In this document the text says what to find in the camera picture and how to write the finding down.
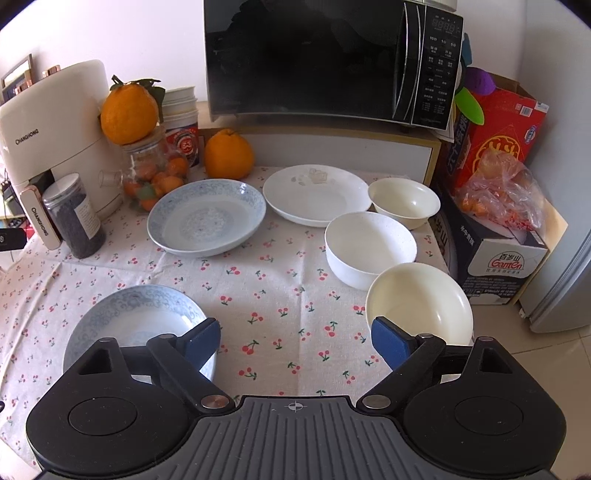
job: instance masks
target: white wall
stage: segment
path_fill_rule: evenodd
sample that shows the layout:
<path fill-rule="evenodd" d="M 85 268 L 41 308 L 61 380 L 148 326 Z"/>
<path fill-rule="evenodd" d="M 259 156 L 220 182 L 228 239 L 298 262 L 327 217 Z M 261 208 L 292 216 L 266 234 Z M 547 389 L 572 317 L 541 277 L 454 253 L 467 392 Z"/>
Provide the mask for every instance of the white wall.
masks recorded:
<path fill-rule="evenodd" d="M 525 0 L 458 0 L 458 13 L 475 65 L 515 78 Z M 100 59 L 109 76 L 195 85 L 206 99 L 203 0 L 36 0 L 0 31 L 0 76 L 28 53 L 38 74 L 54 64 Z"/>
<path fill-rule="evenodd" d="M 457 0 L 474 66 L 517 79 L 524 47 L 525 0 Z"/>
<path fill-rule="evenodd" d="M 195 85 L 206 99 L 200 0 L 36 0 L 0 31 L 0 76 L 28 53 L 39 75 L 99 59 L 109 77 Z"/>

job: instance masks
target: picture frame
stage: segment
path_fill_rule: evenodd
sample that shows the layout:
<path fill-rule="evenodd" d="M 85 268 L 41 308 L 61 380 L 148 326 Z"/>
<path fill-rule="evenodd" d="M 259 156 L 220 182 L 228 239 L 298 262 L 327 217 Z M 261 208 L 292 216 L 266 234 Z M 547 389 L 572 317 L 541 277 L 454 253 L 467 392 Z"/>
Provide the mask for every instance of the picture frame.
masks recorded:
<path fill-rule="evenodd" d="M 29 87 L 33 82 L 33 55 L 29 54 L 0 78 L 1 103 L 6 103 L 14 97 L 16 95 L 14 90 L 18 86 L 25 84 Z"/>

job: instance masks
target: glass jar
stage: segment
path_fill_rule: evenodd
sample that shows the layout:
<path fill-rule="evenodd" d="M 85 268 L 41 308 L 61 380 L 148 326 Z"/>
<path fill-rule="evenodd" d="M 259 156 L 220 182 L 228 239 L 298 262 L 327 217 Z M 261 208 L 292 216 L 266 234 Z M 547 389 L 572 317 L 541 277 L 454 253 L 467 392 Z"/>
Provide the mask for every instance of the glass jar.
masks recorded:
<path fill-rule="evenodd" d="M 105 243 L 105 230 L 77 173 L 49 185 L 43 193 L 43 205 L 74 257 L 89 257 Z"/>
<path fill-rule="evenodd" d="M 158 126 L 142 140 L 122 146 L 129 166 L 121 172 L 121 185 L 147 212 L 164 195 L 184 185 L 189 173 L 187 157 L 166 141 L 164 133 L 164 127 Z"/>

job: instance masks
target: red box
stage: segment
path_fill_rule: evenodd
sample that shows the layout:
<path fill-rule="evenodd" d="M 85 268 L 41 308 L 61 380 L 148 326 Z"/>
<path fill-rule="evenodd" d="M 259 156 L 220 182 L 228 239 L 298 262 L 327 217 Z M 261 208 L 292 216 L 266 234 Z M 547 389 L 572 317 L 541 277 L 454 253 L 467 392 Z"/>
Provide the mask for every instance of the red box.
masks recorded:
<path fill-rule="evenodd" d="M 452 193 L 470 179 L 489 147 L 525 161 L 548 112 L 548 105 L 537 102 L 518 82 L 492 77 L 497 87 L 493 93 L 474 94 L 484 111 L 485 124 L 475 125 L 460 114 L 454 128 L 455 142 L 441 147 L 437 172 Z"/>

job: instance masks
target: jar label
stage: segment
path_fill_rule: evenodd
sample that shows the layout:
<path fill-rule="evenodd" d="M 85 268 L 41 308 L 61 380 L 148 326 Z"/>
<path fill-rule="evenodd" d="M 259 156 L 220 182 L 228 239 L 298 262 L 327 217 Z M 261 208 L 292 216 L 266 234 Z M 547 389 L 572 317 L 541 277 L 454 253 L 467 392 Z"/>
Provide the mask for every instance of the jar label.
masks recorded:
<path fill-rule="evenodd" d="M 196 125 L 167 130 L 166 141 L 177 147 L 187 157 L 189 166 L 193 167 L 199 161 L 199 130 Z"/>
<path fill-rule="evenodd" d="M 78 217 L 82 228 L 86 232 L 88 240 L 90 240 L 99 231 L 100 220 L 90 205 L 90 199 L 88 198 L 88 195 L 84 198 L 84 200 L 82 200 L 80 205 L 74 209 L 74 212 L 76 212 L 76 216 Z"/>

